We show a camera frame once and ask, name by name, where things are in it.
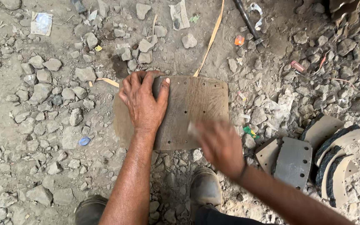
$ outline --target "right hand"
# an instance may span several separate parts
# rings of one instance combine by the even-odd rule
[[[241,138],[228,122],[199,122],[196,125],[205,158],[230,179],[237,180],[244,168]]]

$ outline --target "left hand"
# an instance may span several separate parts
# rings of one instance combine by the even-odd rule
[[[166,113],[169,97],[170,79],[166,78],[160,85],[158,98],[152,95],[152,84],[160,71],[137,71],[123,80],[119,98],[127,105],[130,119],[136,132],[157,132]]]

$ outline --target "wooden strip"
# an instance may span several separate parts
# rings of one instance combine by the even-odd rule
[[[203,62],[201,64],[201,66],[197,69],[197,71],[194,73],[193,76],[198,76],[198,74],[200,73],[202,67],[204,66],[206,57],[208,56],[207,53],[209,52],[209,49],[212,46],[213,41],[215,40],[216,33],[217,33],[218,29],[219,29],[220,22],[222,21],[223,7],[224,7],[224,0],[222,0],[222,9],[220,11],[220,15],[218,17],[218,20],[216,21],[215,28],[213,29],[212,36],[210,37],[210,41],[209,41],[209,44],[208,44],[208,49],[206,50],[204,60],[203,60]]]

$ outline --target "black rubber edge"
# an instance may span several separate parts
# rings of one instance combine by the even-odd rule
[[[306,136],[307,131],[308,131],[313,125],[315,125],[315,123],[316,123],[317,121],[319,121],[323,116],[324,116],[323,113],[319,113],[315,118],[313,118],[313,119],[309,122],[309,124],[307,125],[307,127],[305,128],[305,130],[303,131],[303,133],[302,133],[301,136],[300,136],[300,140],[301,140],[301,141],[304,141],[304,140],[305,140],[305,136]]]
[[[343,158],[347,157],[347,156],[350,156],[350,155],[353,155],[353,154],[349,154],[349,155],[346,155],[346,156],[342,156],[342,157],[339,157],[337,158],[333,164],[330,166],[330,169],[329,169],[329,174],[327,176],[327,196],[330,198],[330,205],[331,207],[336,207],[336,199],[334,197],[334,192],[333,192],[333,176],[334,176],[334,172],[336,171],[338,165],[340,164],[340,162],[343,160]]]
[[[330,150],[326,155],[324,156],[322,162],[320,163],[320,167],[318,170],[318,173],[316,175],[316,186],[319,188],[319,190],[322,190],[322,181],[324,177],[324,172],[326,171],[326,167],[331,161],[331,159],[337,154],[338,151],[341,150],[341,147],[336,145],[332,150]]]
[[[328,146],[330,146],[335,140],[337,140],[338,138],[346,135],[347,133],[349,133],[353,130],[358,130],[358,129],[360,129],[360,126],[354,124],[352,126],[349,126],[347,128],[344,128],[344,129],[338,131],[331,138],[329,138],[327,141],[325,141],[316,152],[315,164],[317,164],[317,161],[319,160],[320,156],[324,153],[324,151],[328,148]]]

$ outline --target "forearm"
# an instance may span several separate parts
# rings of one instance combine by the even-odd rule
[[[338,213],[274,177],[248,166],[239,184],[292,225],[352,225]]]
[[[100,224],[145,224],[148,221],[151,154],[155,134],[134,132]]]

